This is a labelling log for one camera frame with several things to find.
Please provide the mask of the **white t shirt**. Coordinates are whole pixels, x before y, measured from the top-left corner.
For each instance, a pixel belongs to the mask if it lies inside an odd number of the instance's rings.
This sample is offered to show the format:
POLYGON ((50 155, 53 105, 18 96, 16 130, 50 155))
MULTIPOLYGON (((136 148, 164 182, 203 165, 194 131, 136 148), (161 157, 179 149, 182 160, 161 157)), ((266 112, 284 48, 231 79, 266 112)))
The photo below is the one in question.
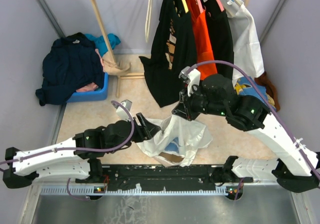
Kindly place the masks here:
POLYGON ((187 121, 176 115, 164 120, 148 120, 160 130, 152 139, 137 146, 165 167, 191 165, 198 149, 206 148, 213 140, 207 126, 198 121, 187 121))

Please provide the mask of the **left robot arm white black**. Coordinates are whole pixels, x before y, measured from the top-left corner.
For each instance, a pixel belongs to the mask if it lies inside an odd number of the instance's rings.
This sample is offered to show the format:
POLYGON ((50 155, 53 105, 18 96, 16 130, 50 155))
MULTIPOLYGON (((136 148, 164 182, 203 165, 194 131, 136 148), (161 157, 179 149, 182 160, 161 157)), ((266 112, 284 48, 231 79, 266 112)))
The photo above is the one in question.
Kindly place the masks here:
POLYGON ((150 140, 160 130, 160 126, 138 113, 137 119, 87 129, 44 148, 21 151, 11 147, 5 151, 8 167, 2 171, 2 180, 9 189, 67 179, 97 183, 104 176, 100 157, 126 149, 132 143, 150 140))

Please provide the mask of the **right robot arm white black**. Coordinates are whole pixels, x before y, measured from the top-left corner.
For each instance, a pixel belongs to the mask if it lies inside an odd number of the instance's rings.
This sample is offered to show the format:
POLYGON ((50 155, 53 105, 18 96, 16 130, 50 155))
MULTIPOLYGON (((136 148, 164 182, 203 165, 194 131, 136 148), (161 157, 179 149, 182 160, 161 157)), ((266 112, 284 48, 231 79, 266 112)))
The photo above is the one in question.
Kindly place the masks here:
POLYGON ((237 95, 231 80, 220 74, 198 81, 180 74, 185 87, 179 92, 179 103, 172 113, 189 121, 199 114, 225 117, 232 127, 244 131, 264 143, 276 158, 246 159, 230 156, 213 173, 215 183, 240 180, 277 182, 294 193, 316 189, 320 181, 314 171, 320 167, 320 155, 292 141, 272 110, 254 96, 237 95))

